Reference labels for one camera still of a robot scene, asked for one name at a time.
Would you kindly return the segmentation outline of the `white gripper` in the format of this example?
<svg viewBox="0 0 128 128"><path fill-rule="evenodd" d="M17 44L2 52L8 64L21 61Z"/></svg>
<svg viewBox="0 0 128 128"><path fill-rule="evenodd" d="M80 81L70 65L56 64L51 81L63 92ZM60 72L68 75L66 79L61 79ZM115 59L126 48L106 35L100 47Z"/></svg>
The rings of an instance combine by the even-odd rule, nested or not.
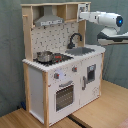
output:
<svg viewBox="0 0 128 128"><path fill-rule="evenodd" d="M96 12L81 12L79 17L83 20L88 20L90 22L97 21L97 13Z"/></svg>

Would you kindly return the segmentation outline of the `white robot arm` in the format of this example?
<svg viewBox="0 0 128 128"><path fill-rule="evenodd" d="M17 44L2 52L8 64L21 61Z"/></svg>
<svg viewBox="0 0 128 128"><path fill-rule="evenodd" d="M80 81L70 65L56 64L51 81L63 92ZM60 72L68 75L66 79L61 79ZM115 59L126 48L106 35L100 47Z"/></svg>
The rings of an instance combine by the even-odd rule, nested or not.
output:
<svg viewBox="0 0 128 128"><path fill-rule="evenodd" d="M97 35L97 40L101 45L128 44L128 32L118 35L123 24L121 15L96 11L81 12L79 17L104 26L104 29Z"/></svg>

